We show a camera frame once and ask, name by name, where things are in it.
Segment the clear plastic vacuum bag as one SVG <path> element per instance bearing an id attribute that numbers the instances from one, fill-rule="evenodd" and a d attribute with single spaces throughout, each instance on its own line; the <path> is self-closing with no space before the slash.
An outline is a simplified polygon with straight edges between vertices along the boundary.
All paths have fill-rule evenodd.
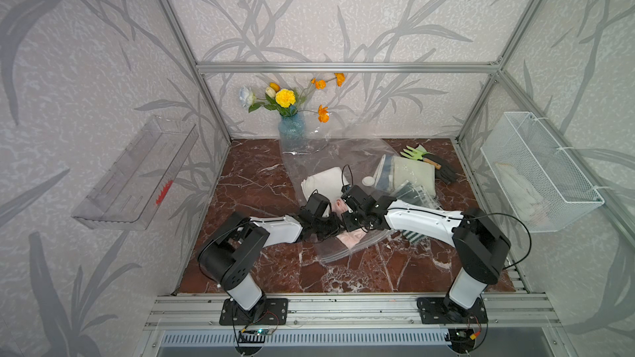
<path id="1" fill-rule="evenodd" d="M 281 137 L 284 167 L 299 205 L 317 192 L 331 207 L 346 185 L 372 198 L 390 195 L 405 203 L 438 209 L 434 167 L 397 155 L 384 140 Z"/>

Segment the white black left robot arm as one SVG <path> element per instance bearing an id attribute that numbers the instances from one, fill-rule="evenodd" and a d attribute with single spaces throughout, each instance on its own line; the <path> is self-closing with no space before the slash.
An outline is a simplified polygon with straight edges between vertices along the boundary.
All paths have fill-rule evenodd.
<path id="1" fill-rule="evenodd" d="M 278 218 L 256 218 L 234 212 L 213 233 L 198 255 L 200 270 L 214 280 L 243 312 L 257 314 L 266 297 L 251 270 L 269 246 L 323 241 L 343 232 L 335 213 L 325 217 L 303 208 Z"/>

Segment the pink fluffy towel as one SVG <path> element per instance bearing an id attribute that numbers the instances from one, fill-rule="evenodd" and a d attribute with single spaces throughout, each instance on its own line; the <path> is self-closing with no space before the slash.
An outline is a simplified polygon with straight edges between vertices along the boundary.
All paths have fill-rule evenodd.
<path id="1" fill-rule="evenodd" d="M 337 214 L 337 217 L 339 219 L 344 221 L 344 214 L 352 213 L 352 210 L 341 198 L 339 198 L 335 201 L 334 213 Z M 342 244 L 344 244 L 347 249 L 352 250 L 362 241 L 365 235 L 366 231 L 364 229 L 358 228 L 353 231 L 344 231 L 343 233 L 339 234 L 337 238 Z"/>

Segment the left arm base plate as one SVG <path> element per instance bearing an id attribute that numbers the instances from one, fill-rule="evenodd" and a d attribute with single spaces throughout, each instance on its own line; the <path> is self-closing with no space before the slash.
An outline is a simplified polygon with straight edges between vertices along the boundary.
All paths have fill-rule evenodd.
<path id="1" fill-rule="evenodd" d="M 256 305 L 243 309 L 236 301 L 228 298 L 223 303 L 219 324 L 221 326 L 284 325 L 289 312 L 289 299 L 262 297 Z"/>

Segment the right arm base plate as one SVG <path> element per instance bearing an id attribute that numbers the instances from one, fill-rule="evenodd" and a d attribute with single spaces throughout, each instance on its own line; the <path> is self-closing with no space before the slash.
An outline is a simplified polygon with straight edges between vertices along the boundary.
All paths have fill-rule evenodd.
<path id="1" fill-rule="evenodd" d="M 481 297 L 474 305 L 464 308 L 449 297 L 419 297 L 416 300 L 422 324 L 459 325 L 488 324 L 486 306 Z"/>

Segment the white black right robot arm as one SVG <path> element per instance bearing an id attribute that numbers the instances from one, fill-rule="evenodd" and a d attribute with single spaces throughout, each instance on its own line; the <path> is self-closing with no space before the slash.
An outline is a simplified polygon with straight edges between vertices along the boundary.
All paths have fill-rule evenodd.
<path id="1" fill-rule="evenodd" d="M 414 232 L 455 248 L 461 270 L 446 294 L 448 310 L 466 312 L 488 286 L 499 282 L 511 242 L 479 208 L 464 213 L 434 210 L 391 196 L 375 199 L 357 187 L 344 193 L 342 201 L 346 226 Z"/>

